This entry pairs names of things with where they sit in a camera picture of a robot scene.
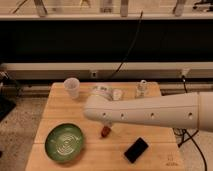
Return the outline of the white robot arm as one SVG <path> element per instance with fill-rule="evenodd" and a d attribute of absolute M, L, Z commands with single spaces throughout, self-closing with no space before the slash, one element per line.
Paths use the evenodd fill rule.
<path fill-rule="evenodd" d="M 113 101 L 96 86 L 87 98 L 84 116 L 104 124 L 128 123 L 213 132 L 213 92 Z"/>

